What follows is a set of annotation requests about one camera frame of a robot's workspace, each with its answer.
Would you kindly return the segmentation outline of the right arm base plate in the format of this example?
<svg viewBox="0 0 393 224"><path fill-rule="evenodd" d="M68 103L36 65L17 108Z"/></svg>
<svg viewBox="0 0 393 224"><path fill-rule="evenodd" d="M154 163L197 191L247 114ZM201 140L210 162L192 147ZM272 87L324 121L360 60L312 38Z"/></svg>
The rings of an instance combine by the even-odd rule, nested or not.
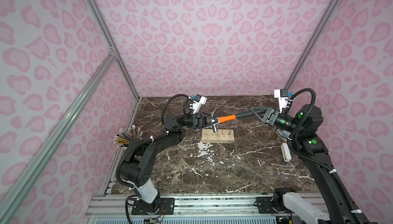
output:
<svg viewBox="0 0 393 224"><path fill-rule="evenodd" d="M286 207L276 205L271 196L257 197L253 205L258 208L259 214L291 214Z"/></svg>

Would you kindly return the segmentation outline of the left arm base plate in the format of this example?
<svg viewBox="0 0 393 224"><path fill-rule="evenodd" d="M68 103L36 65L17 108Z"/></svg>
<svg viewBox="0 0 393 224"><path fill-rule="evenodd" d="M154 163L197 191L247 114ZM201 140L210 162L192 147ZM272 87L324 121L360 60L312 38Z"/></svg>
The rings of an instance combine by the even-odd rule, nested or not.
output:
<svg viewBox="0 0 393 224"><path fill-rule="evenodd" d="M133 204L132 215L173 215L174 208L174 198L157 198L151 204L138 200Z"/></svg>

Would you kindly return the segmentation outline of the light wooden block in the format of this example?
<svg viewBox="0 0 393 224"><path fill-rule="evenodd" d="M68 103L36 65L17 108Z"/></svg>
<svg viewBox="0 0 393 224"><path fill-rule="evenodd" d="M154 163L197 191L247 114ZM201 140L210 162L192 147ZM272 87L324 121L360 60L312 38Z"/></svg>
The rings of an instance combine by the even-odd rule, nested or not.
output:
<svg viewBox="0 0 393 224"><path fill-rule="evenodd" d="M213 129L203 129L202 130L202 143L218 143L218 144L225 144L225 143L234 143L234 131L232 129L222 129L218 130L217 133L213 131Z"/></svg>

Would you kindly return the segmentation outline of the small white cylinder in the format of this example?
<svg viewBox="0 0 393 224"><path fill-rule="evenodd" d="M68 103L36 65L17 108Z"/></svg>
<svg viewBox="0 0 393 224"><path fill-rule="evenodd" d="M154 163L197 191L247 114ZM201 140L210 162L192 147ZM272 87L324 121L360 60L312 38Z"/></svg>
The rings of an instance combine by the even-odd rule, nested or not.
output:
<svg viewBox="0 0 393 224"><path fill-rule="evenodd" d="M292 160L292 156L291 156L291 151L289 149L288 144L287 143L282 143L280 148L281 148L281 153L282 153L283 160L285 162L290 162Z"/></svg>

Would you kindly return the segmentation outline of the orange black claw hammer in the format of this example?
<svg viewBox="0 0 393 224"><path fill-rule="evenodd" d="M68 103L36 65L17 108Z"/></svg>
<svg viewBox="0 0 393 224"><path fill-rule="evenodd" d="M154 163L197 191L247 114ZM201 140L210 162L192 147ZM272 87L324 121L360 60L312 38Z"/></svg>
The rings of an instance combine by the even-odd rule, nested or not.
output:
<svg viewBox="0 0 393 224"><path fill-rule="evenodd" d="M232 121L232 120L236 120L236 119L241 119L241 118L247 118L250 116L255 116L256 114L264 114L267 110L266 109L262 109L262 110L258 110L257 113L254 113L253 111L251 111L250 109L241 113L237 113L234 115L230 115L230 116L225 116L225 117L219 117L219 118L215 118L212 119L213 124L212 124L212 130L214 133L218 133L218 128L217 128L217 124L219 123L225 123L228 121Z"/></svg>

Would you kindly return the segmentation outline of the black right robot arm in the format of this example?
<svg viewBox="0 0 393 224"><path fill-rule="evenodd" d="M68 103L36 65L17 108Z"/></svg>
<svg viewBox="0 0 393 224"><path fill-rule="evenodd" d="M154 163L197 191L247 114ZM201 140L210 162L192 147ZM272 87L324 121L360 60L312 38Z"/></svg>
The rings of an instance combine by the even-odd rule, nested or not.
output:
<svg viewBox="0 0 393 224"><path fill-rule="evenodd" d="M290 116L288 112L293 101L305 92L311 94L310 103L304 105L295 117ZM315 101L315 91L306 88L289 98L283 113L273 107L254 106L250 109L263 123L289 132L289 151L308 168L325 202L327 213L319 211L289 187L275 189L273 208L277 212L290 210L306 224L367 224L368 218L350 196L333 166L328 148L317 135L323 117Z"/></svg>

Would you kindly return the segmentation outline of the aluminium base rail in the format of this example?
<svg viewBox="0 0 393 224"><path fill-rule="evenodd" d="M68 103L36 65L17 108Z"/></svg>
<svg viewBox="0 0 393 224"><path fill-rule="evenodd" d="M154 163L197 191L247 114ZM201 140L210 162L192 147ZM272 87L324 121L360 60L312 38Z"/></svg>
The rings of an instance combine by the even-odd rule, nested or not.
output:
<svg viewBox="0 0 393 224"><path fill-rule="evenodd" d="M259 214L253 204L262 193L170 194L175 199L173 215L162 215L159 224L302 224L291 214ZM93 197L83 222L85 224L145 224L148 215L126 216L126 195Z"/></svg>

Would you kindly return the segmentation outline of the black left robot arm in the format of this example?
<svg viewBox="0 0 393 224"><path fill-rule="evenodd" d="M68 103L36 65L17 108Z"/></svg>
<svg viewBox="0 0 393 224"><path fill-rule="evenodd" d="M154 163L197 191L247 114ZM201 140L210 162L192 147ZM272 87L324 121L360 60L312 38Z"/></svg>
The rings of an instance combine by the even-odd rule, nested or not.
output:
<svg viewBox="0 0 393 224"><path fill-rule="evenodd" d="M176 98L186 99L183 113L180 115L166 115L166 109ZM155 207L160 200L160 193L150 178L158 153L178 145L185 137L186 129L212 128L218 132L219 118L201 113L200 108L207 101L201 95L187 96L178 94L171 97L161 114L164 132L158 136L150 136L146 140L133 139L127 146L124 155L116 168L115 177L120 185L131 188L137 200Z"/></svg>

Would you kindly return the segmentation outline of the pink cup of pencils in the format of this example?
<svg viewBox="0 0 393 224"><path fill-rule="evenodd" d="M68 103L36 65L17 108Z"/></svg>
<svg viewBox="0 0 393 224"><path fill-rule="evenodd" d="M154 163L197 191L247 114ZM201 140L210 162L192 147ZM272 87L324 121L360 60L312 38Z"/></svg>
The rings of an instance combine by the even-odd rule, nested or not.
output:
<svg viewBox="0 0 393 224"><path fill-rule="evenodd" d="M113 143L120 147L128 146L132 140L141 139L142 131L139 127L131 125L127 129L120 128L118 133L115 134Z"/></svg>

